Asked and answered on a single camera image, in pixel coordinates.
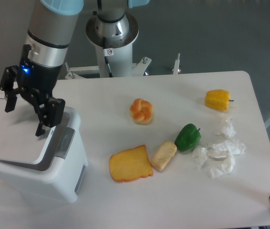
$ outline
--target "green bell pepper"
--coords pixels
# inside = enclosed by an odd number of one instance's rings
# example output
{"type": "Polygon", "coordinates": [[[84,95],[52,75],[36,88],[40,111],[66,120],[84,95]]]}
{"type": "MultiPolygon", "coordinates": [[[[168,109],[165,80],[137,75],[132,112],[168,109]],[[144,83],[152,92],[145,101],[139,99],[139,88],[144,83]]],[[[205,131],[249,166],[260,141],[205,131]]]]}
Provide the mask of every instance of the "green bell pepper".
{"type": "Polygon", "coordinates": [[[196,146],[201,138],[199,130],[191,123],[184,126],[174,142],[178,149],[180,151],[186,151],[196,146]]]}

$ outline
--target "toy bread slice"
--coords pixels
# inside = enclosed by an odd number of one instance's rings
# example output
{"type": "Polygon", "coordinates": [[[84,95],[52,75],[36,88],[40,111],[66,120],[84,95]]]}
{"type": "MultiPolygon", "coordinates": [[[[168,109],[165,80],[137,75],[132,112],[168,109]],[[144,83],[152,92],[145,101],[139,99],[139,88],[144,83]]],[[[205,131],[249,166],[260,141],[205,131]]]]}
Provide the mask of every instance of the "toy bread slice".
{"type": "Polygon", "coordinates": [[[151,158],[151,164],[157,170],[162,171],[176,151],[177,146],[173,142],[165,141],[151,158]]]}
{"type": "Polygon", "coordinates": [[[145,145],[127,149],[110,157],[109,168],[115,181],[133,181],[153,175],[145,145]]]}

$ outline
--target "toast slice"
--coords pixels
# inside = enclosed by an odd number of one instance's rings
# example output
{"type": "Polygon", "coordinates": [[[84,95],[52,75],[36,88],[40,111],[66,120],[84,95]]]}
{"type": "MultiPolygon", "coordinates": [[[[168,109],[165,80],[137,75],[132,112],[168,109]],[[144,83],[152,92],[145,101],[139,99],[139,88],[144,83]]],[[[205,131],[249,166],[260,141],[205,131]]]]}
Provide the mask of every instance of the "toast slice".
{"type": "Polygon", "coordinates": [[[109,160],[113,180],[128,182],[153,175],[145,145],[114,154],[109,160]]]}

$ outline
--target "crumpled tissue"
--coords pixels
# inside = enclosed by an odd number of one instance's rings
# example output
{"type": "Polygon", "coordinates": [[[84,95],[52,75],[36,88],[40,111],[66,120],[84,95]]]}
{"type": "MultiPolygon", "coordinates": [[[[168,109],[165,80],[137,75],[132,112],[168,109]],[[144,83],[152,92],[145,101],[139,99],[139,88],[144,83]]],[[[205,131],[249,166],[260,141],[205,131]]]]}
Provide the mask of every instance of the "crumpled tissue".
{"type": "Polygon", "coordinates": [[[228,156],[227,151],[219,151],[215,149],[209,149],[208,150],[208,156],[213,159],[221,159],[226,158],[228,156]]]}
{"type": "Polygon", "coordinates": [[[199,164],[203,165],[205,161],[207,160],[207,149],[203,148],[201,146],[197,146],[193,151],[192,151],[192,158],[199,164]]]}
{"type": "Polygon", "coordinates": [[[218,151],[228,151],[232,155],[242,155],[246,147],[238,139],[231,139],[220,144],[213,144],[212,148],[218,151]]]}
{"type": "Polygon", "coordinates": [[[208,175],[210,178],[214,179],[224,174],[228,174],[232,171],[234,165],[235,165],[234,156],[228,154],[227,158],[223,161],[222,164],[210,167],[208,169],[208,175]]]}
{"type": "Polygon", "coordinates": [[[231,116],[225,116],[220,119],[220,122],[216,128],[215,135],[224,135],[227,138],[235,136],[236,131],[232,126],[231,116]]]}

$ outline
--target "toy yellow pepper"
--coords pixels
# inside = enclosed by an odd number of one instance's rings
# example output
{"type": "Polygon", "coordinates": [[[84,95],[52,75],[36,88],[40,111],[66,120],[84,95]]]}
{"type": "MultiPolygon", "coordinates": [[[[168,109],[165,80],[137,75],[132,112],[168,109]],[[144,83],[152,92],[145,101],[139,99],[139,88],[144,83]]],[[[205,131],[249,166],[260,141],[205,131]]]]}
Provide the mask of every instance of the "toy yellow pepper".
{"type": "Polygon", "coordinates": [[[221,89],[208,91],[205,97],[205,105],[219,111],[226,111],[232,101],[230,93],[221,89]]]}

